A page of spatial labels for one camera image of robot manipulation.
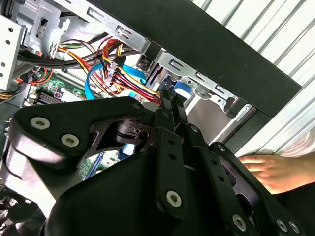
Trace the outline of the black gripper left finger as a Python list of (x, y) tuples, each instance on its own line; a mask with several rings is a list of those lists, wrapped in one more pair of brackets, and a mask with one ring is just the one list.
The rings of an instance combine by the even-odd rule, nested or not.
[[(175, 95), (162, 90), (155, 111), (131, 97), (21, 108), (9, 128), (9, 171), (26, 183), (25, 194), (49, 217), (62, 194), (84, 181), (78, 176), (84, 159), (135, 144), (128, 158), (146, 154), (155, 163), (156, 212), (184, 219), (187, 187), (183, 139), (176, 134), (171, 105)], [(16, 163), (22, 160), (27, 168), (18, 174)]]

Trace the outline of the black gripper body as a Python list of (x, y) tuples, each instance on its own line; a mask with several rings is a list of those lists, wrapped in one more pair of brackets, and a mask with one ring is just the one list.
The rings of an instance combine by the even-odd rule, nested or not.
[(189, 208), (184, 220), (156, 212), (155, 163), (128, 158), (68, 189), (46, 222), (48, 236), (226, 236), (209, 182), (186, 169)]

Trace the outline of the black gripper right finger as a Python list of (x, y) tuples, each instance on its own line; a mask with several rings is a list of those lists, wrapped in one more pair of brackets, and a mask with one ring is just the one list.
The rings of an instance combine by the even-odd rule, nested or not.
[(304, 236), (300, 222), (244, 167), (222, 143), (205, 143), (201, 131), (188, 123), (182, 99), (171, 99), (175, 131), (184, 139), (184, 163), (193, 165), (208, 184), (210, 223), (218, 236)]

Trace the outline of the person's right hand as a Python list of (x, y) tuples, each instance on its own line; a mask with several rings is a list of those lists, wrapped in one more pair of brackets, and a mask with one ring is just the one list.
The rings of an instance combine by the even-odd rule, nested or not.
[(299, 157), (249, 155), (241, 163), (271, 193), (280, 194), (315, 181), (315, 153)]

